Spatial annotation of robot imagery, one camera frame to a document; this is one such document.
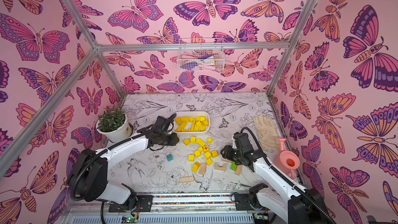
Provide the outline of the long yellow block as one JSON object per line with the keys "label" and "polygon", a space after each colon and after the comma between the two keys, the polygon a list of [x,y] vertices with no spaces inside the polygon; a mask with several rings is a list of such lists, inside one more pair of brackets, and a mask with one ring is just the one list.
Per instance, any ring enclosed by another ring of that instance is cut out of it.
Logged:
{"label": "long yellow block", "polygon": [[187,122],[181,122],[181,124],[177,127],[175,130],[176,132],[183,132],[185,130],[185,127],[187,126]]}

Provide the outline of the yellow cylinder block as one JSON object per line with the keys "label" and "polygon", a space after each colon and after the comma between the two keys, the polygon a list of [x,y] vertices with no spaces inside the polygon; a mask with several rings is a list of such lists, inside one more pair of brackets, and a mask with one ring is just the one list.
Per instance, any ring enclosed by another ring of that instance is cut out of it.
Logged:
{"label": "yellow cylinder block", "polygon": [[175,120],[176,120],[176,123],[178,126],[180,126],[182,124],[180,117],[176,117]]}

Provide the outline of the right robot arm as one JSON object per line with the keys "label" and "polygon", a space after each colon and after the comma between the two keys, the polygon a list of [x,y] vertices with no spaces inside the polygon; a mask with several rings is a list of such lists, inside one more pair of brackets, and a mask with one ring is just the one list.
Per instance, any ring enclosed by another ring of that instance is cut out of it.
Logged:
{"label": "right robot arm", "polygon": [[324,199],[316,189],[307,189],[283,173],[263,152],[254,133],[247,127],[232,136],[235,146],[221,150],[224,159],[248,167],[268,185],[249,189],[254,208],[267,208],[287,224],[334,224]]}

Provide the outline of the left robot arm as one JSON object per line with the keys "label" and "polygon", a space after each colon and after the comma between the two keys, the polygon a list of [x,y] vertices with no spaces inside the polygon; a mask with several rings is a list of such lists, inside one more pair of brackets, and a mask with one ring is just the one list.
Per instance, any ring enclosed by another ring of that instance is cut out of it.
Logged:
{"label": "left robot arm", "polygon": [[133,154],[152,148],[154,145],[176,146],[179,138],[173,132],[174,119],[159,116],[155,123],[139,129],[131,137],[106,148],[82,151],[68,176],[70,199],[86,202],[114,202],[120,205],[134,204],[135,191],[124,184],[108,180],[108,171]]}

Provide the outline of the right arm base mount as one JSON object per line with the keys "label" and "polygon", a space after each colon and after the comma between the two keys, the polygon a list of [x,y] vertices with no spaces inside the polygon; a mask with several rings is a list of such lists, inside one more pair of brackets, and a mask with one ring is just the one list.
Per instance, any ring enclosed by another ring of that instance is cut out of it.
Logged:
{"label": "right arm base mount", "polygon": [[268,208],[260,205],[254,194],[234,192],[230,195],[230,200],[235,203],[237,211],[268,211]]}

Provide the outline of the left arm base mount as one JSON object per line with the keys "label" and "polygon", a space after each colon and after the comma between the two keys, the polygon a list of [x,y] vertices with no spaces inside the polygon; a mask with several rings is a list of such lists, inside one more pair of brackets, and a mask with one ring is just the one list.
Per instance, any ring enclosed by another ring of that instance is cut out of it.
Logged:
{"label": "left arm base mount", "polygon": [[153,195],[133,195],[123,204],[111,202],[110,213],[150,212],[153,203]]}

